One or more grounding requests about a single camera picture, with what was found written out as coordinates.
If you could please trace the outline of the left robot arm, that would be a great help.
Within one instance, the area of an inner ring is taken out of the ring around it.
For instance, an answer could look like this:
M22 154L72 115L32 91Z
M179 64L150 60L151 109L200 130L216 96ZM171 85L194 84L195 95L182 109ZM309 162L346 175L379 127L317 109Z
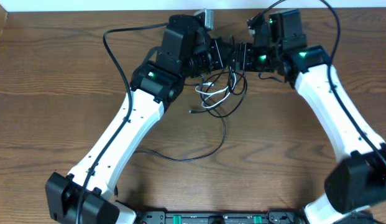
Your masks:
M188 77L223 69L230 46L213 39L213 12L177 14L163 25L163 39L125 78L126 97L110 125L67 175L45 185L50 217L59 223L134 223L137 213L111 198L141 140L183 91Z

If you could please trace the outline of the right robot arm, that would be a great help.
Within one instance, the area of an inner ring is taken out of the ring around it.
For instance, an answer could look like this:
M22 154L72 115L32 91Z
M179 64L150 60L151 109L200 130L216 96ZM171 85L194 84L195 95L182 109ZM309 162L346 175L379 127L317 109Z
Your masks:
M386 142L344 90L333 55L308 45L300 12L268 11L249 19L253 42L241 44L233 70L278 73L308 103L334 150L337 165L324 194L303 209L303 223L364 223L363 210L386 201Z

